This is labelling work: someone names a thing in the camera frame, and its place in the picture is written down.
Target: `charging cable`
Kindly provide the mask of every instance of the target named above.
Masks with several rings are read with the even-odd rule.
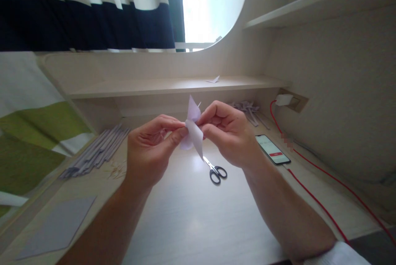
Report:
[[[274,100],[271,102],[271,104],[269,105],[269,110],[271,112],[271,116],[273,121],[275,122],[275,125],[277,126],[280,134],[283,134],[281,128],[278,125],[278,122],[276,121],[273,113],[272,113],[272,104],[274,104],[275,102],[277,102],[278,100]],[[309,162],[311,165],[315,166],[317,169],[319,169],[320,171],[322,171],[323,173],[327,174],[329,177],[331,177],[332,179],[334,179],[336,182],[338,182],[339,184],[341,184],[343,187],[345,187],[350,193],[352,193],[353,196],[356,197],[356,199],[366,208],[366,210],[370,213],[370,215],[378,222],[378,224],[380,225],[380,227],[385,231],[386,234],[388,234],[389,238],[391,239],[391,241],[393,242],[393,244],[396,246],[396,241],[393,238],[392,234],[389,232],[389,230],[385,227],[385,225],[379,220],[379,218],[376,217],[376,215],[371,211],[371,209],[366,205],[366,203],[363,202],[363,200],[350,188],[348,187],[346,184],[344,184],[342,181],[340,181],[339,179],[335,178],[334,176],[332,176],[330,173],[326,172],[325,170],[321,169],[319,166],[317,166],[316,164],[312,163],[311,161],[309,161],[306,157],[304,157],[303,155],[301,155],[297,150],[293,149],[299,156],[301,156],[304,160],[306,160],[307,162]],[[336,225],[338,231],[340,231],[341,235],[344,237],[345,242],[348,243],[348,240],[346,238],[346,236],[344,235],[344,233],[342,233],[341,229],[339,228],[338,224],[335,222],[335,220],[332,218],[332,216],[328,213],[328,211],[324,208],[324,206],[314,197],[314,195],[308,191],[308,189],[297,179],[297,177],[292,173],[292,171],[290,169],[288,169],[288,171],[292,174],[292,176],[295,178],[295,180],[304,188],[304,190],[306,190],[308,192],[308,194],[311,195],[311,197],[324,209],[324,211],[327,213],[327,215],[330,217],[330,219],[333,221],[333,223]]]

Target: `paper crane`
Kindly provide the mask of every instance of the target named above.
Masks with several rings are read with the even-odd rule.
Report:
[[[199,156],[203,160],[203,152],[202,152],[203,132],[195,124],[195,122],[198,121],[200,117],[201,117],[201,111],[199,107],[196,105],[193,97],[190,95],[189,110],[187,112],[187,120],[186,120],[186,127],[189,130],[189,133],[181,141],[180,148],[182,150],[189,150],[194,146]]]

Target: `white charger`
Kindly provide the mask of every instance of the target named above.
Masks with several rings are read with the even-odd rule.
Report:
[[[293,95],[292,94],[279,94],[275,100],[275,104],[277,106],[285,106],[285,105],[289,105],[290,102],[293,99]]]

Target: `scissor blade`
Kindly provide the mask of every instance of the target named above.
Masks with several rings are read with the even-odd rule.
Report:
[[[203,159],[205,160],[205,162],[209,165],[209,166],[211,166],[211,167],[213,167],[213,165],[209,162],[209,160],[208,159],[206,159],[206,157],[205,156],[203,156]]]

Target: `scissors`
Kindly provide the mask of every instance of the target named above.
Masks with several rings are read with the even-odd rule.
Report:
[[[208,159],[206,159],[206,157],[203,157],[203,159],[205,160],[205,162],[209,165],[210,167],[210,172],[209,172],[209,177],[210,180],[212,181],[212,183],[214,183],[215,185],[220,185],[220,178],[227,178],[227,171],[220,166],[213,166],[212,163],[209,162]]]

